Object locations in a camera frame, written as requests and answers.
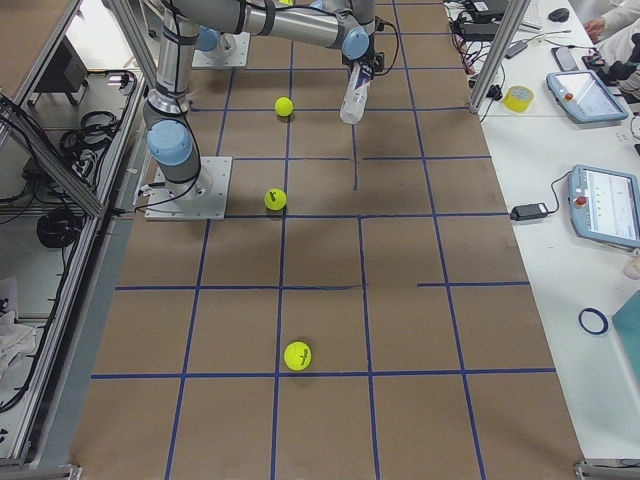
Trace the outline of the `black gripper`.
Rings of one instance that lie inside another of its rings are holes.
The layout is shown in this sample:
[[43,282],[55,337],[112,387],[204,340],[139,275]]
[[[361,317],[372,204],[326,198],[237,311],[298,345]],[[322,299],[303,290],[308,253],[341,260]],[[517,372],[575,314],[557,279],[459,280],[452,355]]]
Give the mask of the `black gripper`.
[[380,52],[367,52],[357,60],[360,70],[366,75],[383,75],[385,67],[385,54]]

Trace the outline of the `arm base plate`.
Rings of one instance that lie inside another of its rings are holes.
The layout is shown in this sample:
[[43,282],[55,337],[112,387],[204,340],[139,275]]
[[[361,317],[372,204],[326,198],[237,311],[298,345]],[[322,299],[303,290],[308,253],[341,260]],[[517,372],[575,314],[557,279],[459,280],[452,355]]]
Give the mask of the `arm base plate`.
[[248,60],[250,34],[220,34],[203,30],[194,53],[194,69],[244,68]]
[[231,169],[231,157],[203,156],[200,176],[189,188],[190,183],[167,183],[157,168],[154,182],[162,186],[150,191],[145,218],[151,221],[223,220]]

